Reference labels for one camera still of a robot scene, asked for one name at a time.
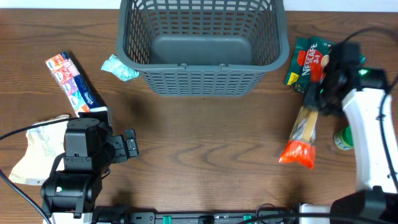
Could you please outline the green Nescafe coffee bag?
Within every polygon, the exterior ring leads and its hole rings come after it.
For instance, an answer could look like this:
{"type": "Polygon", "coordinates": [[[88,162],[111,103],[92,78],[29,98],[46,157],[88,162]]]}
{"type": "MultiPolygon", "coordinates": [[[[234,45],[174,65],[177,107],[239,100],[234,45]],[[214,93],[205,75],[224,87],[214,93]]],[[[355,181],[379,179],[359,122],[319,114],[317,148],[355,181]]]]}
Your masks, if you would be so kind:
{"type": "Polygon", "coordinates": [[[298,37],[284,84],[305,94],[311,83],[320,83],[325,77],[323,69],[329,62],[333,45],[334,42],[321,37],[298,37]]]}

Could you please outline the green lid jar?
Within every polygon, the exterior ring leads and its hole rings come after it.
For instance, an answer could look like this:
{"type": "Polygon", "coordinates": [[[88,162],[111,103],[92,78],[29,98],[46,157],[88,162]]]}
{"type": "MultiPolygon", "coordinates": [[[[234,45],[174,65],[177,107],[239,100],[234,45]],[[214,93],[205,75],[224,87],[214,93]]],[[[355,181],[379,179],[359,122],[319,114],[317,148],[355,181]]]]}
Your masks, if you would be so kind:
{"type": "Polygon", "coordinates": [[[343,151],[351,150],[354,148],[350,126],[347,126],[335,133],[335,135],[333,136],[333,140],[337,148],[343,151]]]}

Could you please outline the beige paper pouch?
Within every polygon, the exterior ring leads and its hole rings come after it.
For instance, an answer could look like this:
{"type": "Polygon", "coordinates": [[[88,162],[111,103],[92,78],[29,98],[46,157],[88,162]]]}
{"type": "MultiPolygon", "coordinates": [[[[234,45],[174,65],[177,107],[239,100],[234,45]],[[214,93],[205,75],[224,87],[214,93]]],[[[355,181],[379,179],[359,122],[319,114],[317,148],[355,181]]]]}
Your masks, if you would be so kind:
{"type": "Polygon", "coordinates": [[[41,126],[26,132],[28,147],[22,159],[13,167],[9,179],[16,184],[42,185],[50,175],[55,158],[64,153],[65,131],[69,118],[62,114],[51,121],[56,124],[41,126]]]}

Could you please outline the Kleenex tissue multipack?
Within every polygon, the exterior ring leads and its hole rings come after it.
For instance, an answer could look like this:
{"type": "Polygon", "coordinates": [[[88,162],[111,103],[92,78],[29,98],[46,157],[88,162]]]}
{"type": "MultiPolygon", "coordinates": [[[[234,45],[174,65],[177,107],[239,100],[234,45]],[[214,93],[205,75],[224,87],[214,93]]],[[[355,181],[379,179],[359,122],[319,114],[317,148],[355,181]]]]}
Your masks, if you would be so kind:
{"type": "Polygon", "coordinates": [[[75,114],[109,113],[88,86],[88,82],[67,52],[59,53],[45,61],[47,68],[66,94],[75,114]]]}

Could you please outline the teal packet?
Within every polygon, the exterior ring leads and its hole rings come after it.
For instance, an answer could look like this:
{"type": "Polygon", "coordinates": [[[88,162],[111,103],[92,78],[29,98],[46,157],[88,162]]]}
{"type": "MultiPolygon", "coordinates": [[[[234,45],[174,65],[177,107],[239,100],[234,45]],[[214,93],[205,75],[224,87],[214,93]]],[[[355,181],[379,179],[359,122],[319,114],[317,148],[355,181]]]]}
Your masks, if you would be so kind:
{"type": "Polygon", "coordinates": [[[139,77],[139,72],[137,72],[132,68],[127,67],[114,54],[112,54],[109,57],[109,59],[104,61],[101,70],[112,73],[114,76],[116,76],[118,79],[120,79],[123,82],[139,77]]]}

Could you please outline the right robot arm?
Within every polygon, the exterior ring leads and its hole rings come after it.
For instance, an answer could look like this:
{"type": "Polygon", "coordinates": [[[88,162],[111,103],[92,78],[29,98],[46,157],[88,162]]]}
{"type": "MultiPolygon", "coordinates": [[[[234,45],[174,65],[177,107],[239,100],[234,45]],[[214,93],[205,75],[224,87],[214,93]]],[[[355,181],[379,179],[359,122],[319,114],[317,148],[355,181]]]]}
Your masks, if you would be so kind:
{"type": "Polygon", "coordinates": [[[345,115],[353,138],[356,191],[331,205],[303,203],[299,223],[397,223],[397,139],[391,85],[381,69],[363,68],[355,42],[332,45],[325,78],[311,84],[304,104],[345,115]]]}

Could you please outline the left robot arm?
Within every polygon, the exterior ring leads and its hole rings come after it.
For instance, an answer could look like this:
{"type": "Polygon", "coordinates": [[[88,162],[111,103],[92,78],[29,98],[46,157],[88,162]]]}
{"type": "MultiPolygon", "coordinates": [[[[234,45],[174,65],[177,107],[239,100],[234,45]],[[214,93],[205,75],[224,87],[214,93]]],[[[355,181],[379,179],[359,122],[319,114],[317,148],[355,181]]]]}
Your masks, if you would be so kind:
{"type": "Polygon", "coordinates": [[[56,157],[42,184],[44,213],[70,213],[74,219],[93,213],[110,165],[138,155],[135,130],[115,136],[108,112],[79,112],[67,123],[65,152],[56,157]]]}

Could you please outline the grey plastic basket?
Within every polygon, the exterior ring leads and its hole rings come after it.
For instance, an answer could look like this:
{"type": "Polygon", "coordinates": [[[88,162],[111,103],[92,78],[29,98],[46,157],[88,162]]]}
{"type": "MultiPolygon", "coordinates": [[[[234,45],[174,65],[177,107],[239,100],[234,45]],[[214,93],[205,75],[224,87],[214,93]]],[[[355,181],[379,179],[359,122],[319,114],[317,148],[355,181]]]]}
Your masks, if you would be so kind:
{"type": "Polygon", "coordinates": [[[160,95],[243,96],[289,57],[281,0],[122,0],[116,53],[160,95]]]}

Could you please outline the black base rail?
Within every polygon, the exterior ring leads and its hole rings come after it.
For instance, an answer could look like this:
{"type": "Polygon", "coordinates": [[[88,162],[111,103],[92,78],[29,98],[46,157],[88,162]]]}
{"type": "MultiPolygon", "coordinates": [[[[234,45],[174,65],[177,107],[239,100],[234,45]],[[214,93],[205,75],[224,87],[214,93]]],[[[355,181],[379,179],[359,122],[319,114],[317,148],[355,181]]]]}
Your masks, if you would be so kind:
{"type": "Polygon", "coordinates": [[[130,212],[125,206],[99,207],[93,214],[92,223],[123,224],[229,224],[259,218],[258,224],[330,223],[329,218],[294,218],[287,214],[294,211],[267,204],[254,212],[215,213],[155,213],[130,212]]]}

